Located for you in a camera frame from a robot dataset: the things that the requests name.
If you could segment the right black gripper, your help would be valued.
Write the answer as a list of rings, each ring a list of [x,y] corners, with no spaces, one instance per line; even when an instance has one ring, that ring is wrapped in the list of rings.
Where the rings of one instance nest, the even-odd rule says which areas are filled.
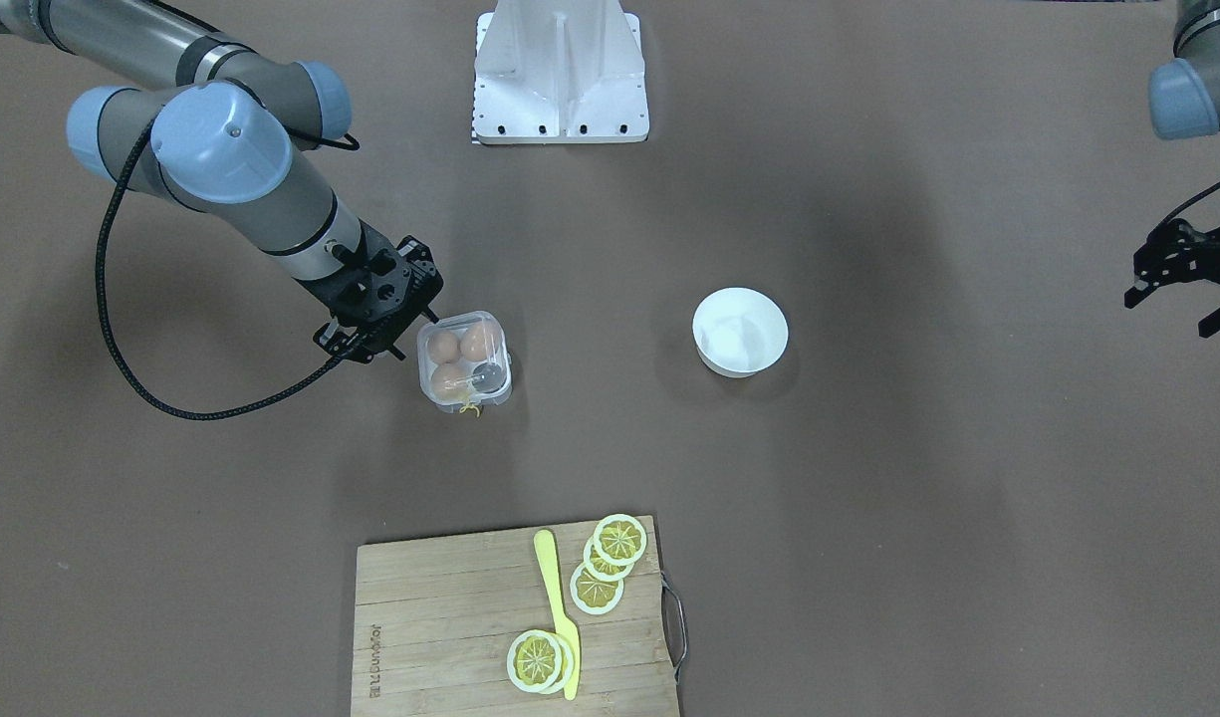
[[[415,319],[438,322],[427,306],[427,245],[415,237],[390,241],[361,222],[361,239],[340,269],[318,280],[300,280],[343,327],[357,328],[351,360],[370,363],[375,356],[405,354],[396,341]]]

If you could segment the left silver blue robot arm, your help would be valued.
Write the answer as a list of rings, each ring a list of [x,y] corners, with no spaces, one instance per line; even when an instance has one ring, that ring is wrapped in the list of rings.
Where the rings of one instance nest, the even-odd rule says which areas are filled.
[[[1148,113],[1157,137],[1179,140],[1220,134],[1220,1],[1179,1],[1171,54],[1148,78]],[[1126,309],[1136,309],[1175,283],[1220,287],[1220,224],[1197,230],[1183,219],[1188,209],[1215,191],[1220,180],[1169,210],[1150,228],[1133,252],[1133,283],[1122,295]],[[1200,339],[1220,332],[1220,306],[1198,322],[1197,330]]]

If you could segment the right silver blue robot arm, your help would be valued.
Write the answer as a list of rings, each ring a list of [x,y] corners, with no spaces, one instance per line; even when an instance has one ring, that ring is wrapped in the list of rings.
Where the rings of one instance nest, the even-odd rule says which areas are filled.
[[[105,180],[210,213],[322,302],[317,344],[368,362],[444,285],[429,249],[359,219],[307,160],[354,150],[353,101],[326,63],[277,63],[162,1],[0,1],[0,35],[113,70],[74,100],[65,135]]]

